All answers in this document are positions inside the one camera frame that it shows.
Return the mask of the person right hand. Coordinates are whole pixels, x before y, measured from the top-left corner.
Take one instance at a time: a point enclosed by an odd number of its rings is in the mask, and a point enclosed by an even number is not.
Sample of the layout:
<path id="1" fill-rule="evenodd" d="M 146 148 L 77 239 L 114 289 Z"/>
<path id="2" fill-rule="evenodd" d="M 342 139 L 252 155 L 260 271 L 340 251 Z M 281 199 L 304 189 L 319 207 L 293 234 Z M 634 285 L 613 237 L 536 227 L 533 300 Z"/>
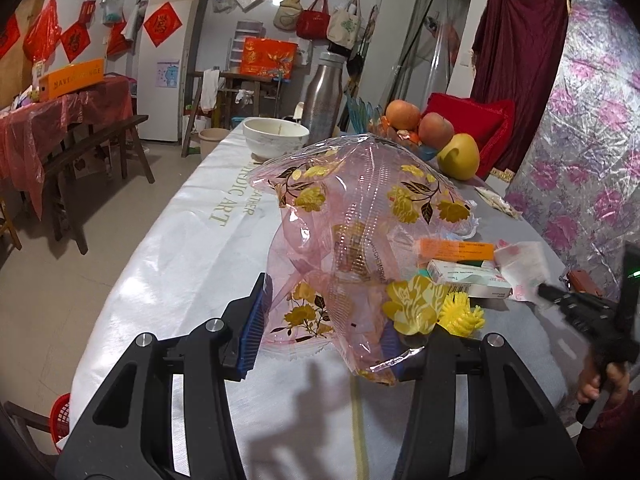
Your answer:
<path id="1" fill-rule="evenodd" d="M 617 408 L 624 403 L 628 394 L 630 380 L 626 366 L 624 364 L 610 363 L 606 368 L 606 377 L 602 378 L 592 355 L 588 354 L 585 358 L 584 368 L 578 378 L 577 401 L 580 404 L 597 401 L 600 393 L 604 391 L 606 382 L 611 386 L 611 393 L 606 407 Z"/>

